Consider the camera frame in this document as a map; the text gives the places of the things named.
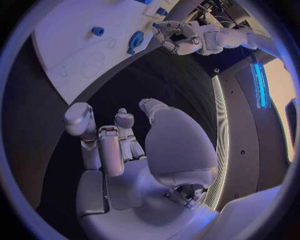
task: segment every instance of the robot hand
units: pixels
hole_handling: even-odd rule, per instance
[[[223,48],[236,48],[240,45],[256,49],[258,35],[250,29],[220,28],[215,25],[200,26],[197,21],[182,23],[163,21],[153,24],[154,37],[171,53],[187,55],[198,52],[201,55],[218,54]],[[183,35],[185,39],[173,41],[174,35]]]
[[[127,113],[125,108],[121,108],[115,115],[114,121],[119,129],[119,141],[124,162],[145,156],[145,152],[132,130],[135,123],[134,116]]]

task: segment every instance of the dark floor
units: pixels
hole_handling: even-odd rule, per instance
[[[203,127],[216,146],[213,85],[192,55],[175,56],[155,50],[117,74],[88,103],[93,107],[98,127],[112,125],[119,108],[134,114],[133,130],[144,147],[150,124],[138,106],[142,98],[155,98],[183,110]],[[83,171],[79,139],[64,133],[49,162],[37,211],[69,239],[85,239],[75,209]]]

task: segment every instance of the blue light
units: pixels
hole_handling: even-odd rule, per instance
[[[264,66],[255,62],[251,65],[258,108],[270,108],[270,94]]]

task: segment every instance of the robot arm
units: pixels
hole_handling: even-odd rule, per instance
[[[247,28],[232,29],[216,25],[200,26],[197,21],[182,23],[164,21],[153,25],[155,38],[173,54],[187,55],[198,52],[201,55],[218,54],[224,48],[243,46],[248,49],[260,48],[275,57],[280,57],[271,38],[255,34]],[[185,39],[173,41],[174,35]]]

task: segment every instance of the blue led light strip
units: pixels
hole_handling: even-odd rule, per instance
[[[270,94],[264,66],[255,62],[251,64],[251,70],[256,91],[257,107],[270,108]]]

